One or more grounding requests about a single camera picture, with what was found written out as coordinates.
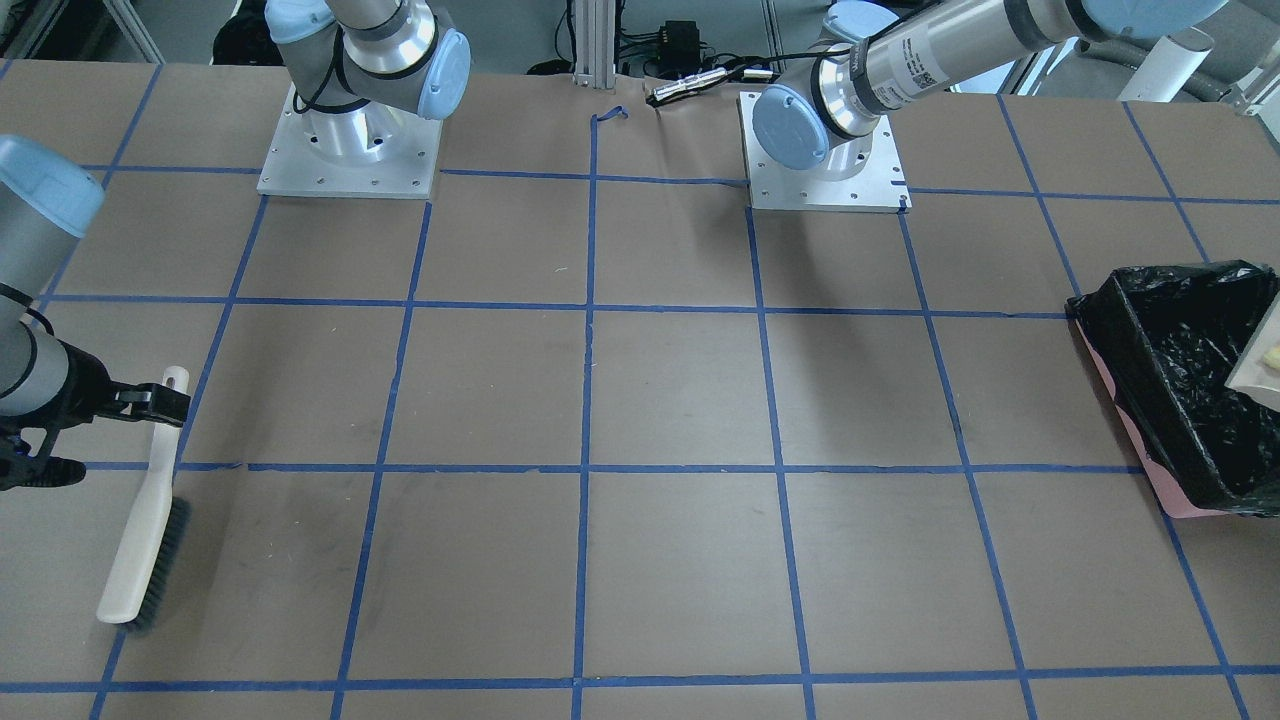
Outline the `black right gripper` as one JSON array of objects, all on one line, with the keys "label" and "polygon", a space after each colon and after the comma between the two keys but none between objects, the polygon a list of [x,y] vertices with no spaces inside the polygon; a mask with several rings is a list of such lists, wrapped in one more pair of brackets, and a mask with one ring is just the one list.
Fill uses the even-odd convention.
[{"label": "black right gripper", "polygon": [[164,383],[114,383],[92,355],[60,340],[35,340],[29,368],[3,393],[3,489],[61,488],[86,477],[84,464],[52,456],[61,430],[91,423],[110,400],[110,418],[183,427],[191,397]]}]

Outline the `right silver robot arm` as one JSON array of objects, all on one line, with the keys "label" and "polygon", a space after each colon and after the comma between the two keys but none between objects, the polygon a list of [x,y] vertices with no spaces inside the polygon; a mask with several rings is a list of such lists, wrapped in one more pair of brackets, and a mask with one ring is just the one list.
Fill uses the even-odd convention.
[{"label": "right silver robot arm", "polygon": [[[291,114],[326,160],[380,161],[410,118],[444,120],[472,69],[468,37],[426,1],[266,1],[268,37],[294,86]],[[19,135],[3,136],[3,488],[86,475],[59,434],[100,418],[180,428],[189,396],[131,386],[59,340],[35,300],[86,236],[105,192],[93,176]]]}]

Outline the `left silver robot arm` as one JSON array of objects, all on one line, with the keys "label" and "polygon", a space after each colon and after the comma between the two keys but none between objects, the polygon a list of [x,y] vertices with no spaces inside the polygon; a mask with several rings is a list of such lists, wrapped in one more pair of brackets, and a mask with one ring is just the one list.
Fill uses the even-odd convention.
[{"label": "left silver robot arm", "polygon": [[749,135],[796,172],[854,176],[883,117],[1069,38],[1157,38],[1216,1],[933,1],[899,17],[838,1],[809,56],[763,90]]}]

